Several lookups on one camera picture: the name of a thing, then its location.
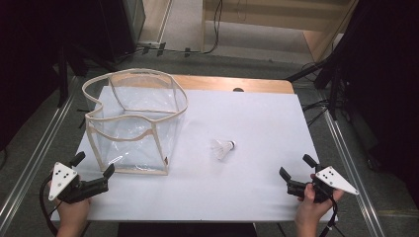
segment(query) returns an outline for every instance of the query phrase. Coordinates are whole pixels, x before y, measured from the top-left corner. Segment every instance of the gray floor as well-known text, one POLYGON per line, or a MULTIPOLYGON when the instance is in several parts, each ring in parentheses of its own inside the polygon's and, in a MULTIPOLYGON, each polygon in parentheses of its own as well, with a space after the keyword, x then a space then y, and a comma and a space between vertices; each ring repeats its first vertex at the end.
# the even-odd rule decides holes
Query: gray floor
MULTIPOLYGON (((183 41, 182 43, 180 37, 170 35, 170 31, 170 26, 168 26, 164 39, 170 41, 173 47, 170 47, 171 44, 168 43, 167 48, 182 49, 185 42, 183 41)), ((291 41, 295 45, 293 47, 279 45, 278 50, 257 48, 256 51, 258 53, 249 53, 251 52, 250 50, 241 50, 238 47, 239 53, 235 53, 234 51, 237 47, 231 48, 221 43, 214 54, 192 55, 187 58, 183 54, 173 52, 165 52, 164 55, 157 57, 154 51, 128 58, 118 68, 140 67, 172 74, 281 79, 298 72, 305 63, 310 61, 309 52, 299 32, 287 31, 284 36, 293 36, 291 41), (275 58, 274 55, 278 55, 278 53, 273 52, 281 51, 281 48, 291 48, 291 54, 282 50, 281 56, 275 58), (269 51, 269 53, 264 54, 262 53, 263 51, 269 51)), ((247 46, 243 48, 250 47, 244 41, 241 43, 247 46)), ((29 179, 31 184, 28 186, 28 190, 24 191, 25 197, 17 200, 16 205, 19 208, 16 213, 12 212, 8 215, 13 218, 11 218, 10 223, 6 223, 8 229, 3 232, 5 236, 49 236, 39 206, 40 185, 55 161, 66 161, 75 153, 84 132, 83 128, 78 128, 84 115, 77 112, 77 109, 87 109, 85 99, 80 90, 81 84, 89 78, 104 73, 106 72, 102 69, 92 68, 87 78, 75 79, 72 104, 69 105, 67 115, 62 121, 54 139, 49 147, 46 147, 48 148, 47 152, 45 154, 42 153, 40 166, 34 167, 36 170, 39 168, 39 170, 34 172, 35 176, 33 179, 28 177, 28 173, 23 172, 27 164, 33 164, 32 161, 37 158, 33 156, 33 153, 36 150, 40 150, 40 148, 37 149, 37 146, 40 140, 42 140, 42 135, 48 129, 49 122, 54 117, 54 114, 57 113, 57 93, 51 95, 42 104, 7 147, 9 159, 4 169, 0 171, 0 181, 2 182, 0 186, 0 200, 3 204, 5 203, 4 201, 6 201, 9 194, 18 188, 16 184, 20 178, 29 179)), ((309 79, 315 78, 314 75, 307 77, 309 79)), ((319 92, 313 88, 310 80, 306 78, 294 82, 293 87, 302 105, 320 100, 319 92)), ((328 92, 325 90, 320 93, 327 95, 328 92)), ((319 112, 320 109, 308 111, 305 114, 306 119, 314 118, 319 112)), ((377 173, 369 169, 366 153, 359 142, 357 134, 339 111, 337 115, 339 118, 338 124, 346 145, 355 161, 358 174, 367 189, 367 195, 373 203, 372 207, 377 213, 377 218, 385 236, 419 236, 418 210, 404 184, 391 174, 377 173)), ((320 117, 310 127, 310 133, 322 164, 332 165, 341 174, 347 176, 341 155, 336 147, 325 116, 320 117)), ((281 225, 288 236, 294 236, 292 222, 281 223, 281 225)), ((257 223, 256 227, 260 237, 282 236, 275 223, 257 223)), ((324 223, 321 223, 319 231, 323 227, 324 223)), ((351 195, 345 195, 343 200, 339 202, 338 227, 346 236, 371 235, 366 223, 365 212, 360 208, 359 200, 351 195)), ((86 236, 116 236, 117 228, 117 223, 94 222, 91 224, 86 236)), ((329 232, 328 236, 341 235, 333 230, 329 232)))

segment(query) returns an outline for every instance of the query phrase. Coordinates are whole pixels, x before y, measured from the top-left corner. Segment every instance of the white tabletop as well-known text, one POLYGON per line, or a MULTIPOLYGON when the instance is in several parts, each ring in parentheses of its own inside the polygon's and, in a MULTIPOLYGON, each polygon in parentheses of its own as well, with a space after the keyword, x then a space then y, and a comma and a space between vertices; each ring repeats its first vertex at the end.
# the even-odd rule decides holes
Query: white tabletop
MULTIPOLYGON (((186 91, 190 104, 170 161, 168 176, 115 173, 109 191, 93 197, 90 220, 105 221, 287 221, 298 201, 280 177, 310 181, 302 161, 318 161, 297 95, 186 91), (212 139, 236 147, 219 161, 212 139)), ((85 135, 76 167, 82 180, 102 177, 85 135)), ((322 220, 330 219, 330 211, 322 220)), ((58 219, 55 213, 53 220, 58 219)))

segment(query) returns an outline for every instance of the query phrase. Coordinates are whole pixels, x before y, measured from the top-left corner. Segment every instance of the white shuttlecock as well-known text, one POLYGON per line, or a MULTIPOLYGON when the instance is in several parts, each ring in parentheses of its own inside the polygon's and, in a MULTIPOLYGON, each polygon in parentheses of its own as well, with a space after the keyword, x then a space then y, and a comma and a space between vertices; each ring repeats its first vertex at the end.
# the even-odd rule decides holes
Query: white shuttlecock
POLYGON ((234 146, 234 141, 213 140, 211 149, 215 157, 222 160, 230 150, 234 149, 234 146))

